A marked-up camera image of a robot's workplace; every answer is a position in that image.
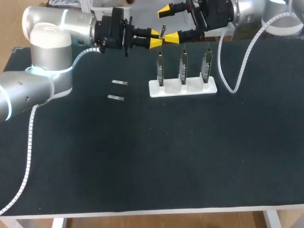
metal clip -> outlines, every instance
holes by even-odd
[[[164,34],[165,31],[166,31],[166,25],[163,24],[161,29],[162,29],[162,30],[161,30],[161,33],[160,33],[160,35],[158,36],[159,39],[162,39],[163,34]]]
[[[212,63],[212,51],[208,45],[203,57],[203,63],[201,65],[201,75],[204,83],[208,83],[209,81],[211,63]]]
[[[157,60],[157,79],[160,86],[163,86],[162,52],[158,53]]]
[[[186,84],[187,79],[187,62],[188,62],[188,55],[186,50],[183,50],[181,57],[180,57],[180,82],[182,85]]]

white stand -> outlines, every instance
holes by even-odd
[[[204,83],[201,73],[199,77],[187,77],[185,85],[181,84],[180,75],[179,78],[164,79],[163,85],[159,86],[158,80],[150,81],[150,97],[215,94],[218,91],[214,78],[210,76],[208,83]]]

gray robot arm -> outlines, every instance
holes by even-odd
[[[70,34],[38,23],[30,42],[32,66],[0,74],[0,122],[72,91]]]

black fabric surface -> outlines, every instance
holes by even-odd
[[[223,45],[233,87],[248,44]],[[205,46],[186,45],[188,76]],[[36,112],[29,181],[5,215],[304,204],[304,42],[258,41],[235,95],[211,47],[218,93],[207,96],[150,98],[157,50],[82,57],[73,92]],[[180,46],[162,49],[165,78],[177,77]],[[30,63],[29,49],[17,50],[5,70]],[[29,114],[0,123],[0,208],[22,182]]]

cable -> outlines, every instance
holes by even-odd
[[[31,156],[32,156],[32,143],[33,143],[33,124],[34,124],[34,117],[35,117],[35,112],[36,109],[39,107],[39,105],[35,105],[32,108],[32,112],[30,113],[30,117],[29,117],[29,125],[28,125],[28,158],[27,158],[27,166],[25,169],[25,174],[24,174],[24,178],[23,181],[21,183],[21,186],[19,188],[19,191],[17,192],[17,194],[15,195],[15,197],[12,199],[12,201],[6,205],[2,210],[0,210],[0,215],[2,215],[5,211],[7,211],[8,209],[10,209],[11,206],[14,205],[14,203],[18,200],[18,198],[20,197],[20,195],[22,194],[27,182],[28,182],[28,178],[29,178],[29,169],[30,169],[30,162],[31,162]]]
[[[226,88],[228,89],[228,91],[232,94],[235,94],[237,91],[238,91],[238,88],[239,88],[239,85],[241,83],[241,79],[242,79],[242,76],[243,76],[243,73],[244,73],[244,70],[245,70],[245,67],[246,67],[246,63],[247,63],[247,60],[248,60],[248,57],[249,57],[249,54],[254,46],[254,44],[256,43],[257,39],[260,37],[260,35],[265,31],[265,29],[270,26],[273,22],[275,22],[276,20],[280,19],[280,18],[285,18],[285,17],[292,17],[292,18],[298,18],[294,13],[282,13],[282,14],[279,14],[273,18],[271,18],[258,32],[257,34],[255,35],[255,37],[252,39],[252,41],[250,42],[248,48],[247,48],[247,51],[245,53],[245,56],[244,56],[244,59],[243,59],[243,63],[242,63],[242,66],[241,66],[241,69],[240,69],[240,72],[239,72],[239,75],[238,75],[238,80],[237,80],[237,84],[236,84],[236,87],[232,90],[230,88],[230,86],[228,85],[227,81],[225,80],[225,77],[224,77],[224,74],[222,72],[222,67],[221,67],[221,64],[220,64],[220,53],[221,53],[221,49],[222,49],[222,43],[223,43],[223,39],[224,39],[224,36],[225,36],[225,33],[226,33],[226,29],[222,32],[222,35],[220,37],[220,40],[219,40],[219,44],[218,44],[218,71],[219,71],[219,75],[224,83],[224,85],[226,86]]]
[[[80,58],[81,58],[84,54],[89,53],[89,52],[92,52],[92,51],[94,51],[94,52],[100,52],[100,50],[99,50],[98,47],[91,47],[91,48],[89,48],[89,49],[86,49],[86,50],[82,51],[82,52],[76,57],[76,59],[74,60],[74,62],[73,62],[73,64],[72,64],[72,68],[74,68],[74,67],[76,66],[77,62],[80,60]]]

